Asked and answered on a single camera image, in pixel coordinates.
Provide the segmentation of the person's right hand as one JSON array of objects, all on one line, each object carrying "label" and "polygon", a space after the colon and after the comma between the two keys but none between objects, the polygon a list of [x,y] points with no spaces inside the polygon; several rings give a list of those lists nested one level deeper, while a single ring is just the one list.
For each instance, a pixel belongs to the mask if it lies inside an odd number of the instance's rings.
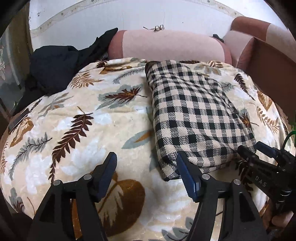
[{"label": "person's right hand", "polygon": [[286,228],[294,213],[292,211],[274,216],[271,223],[277,227]]}]

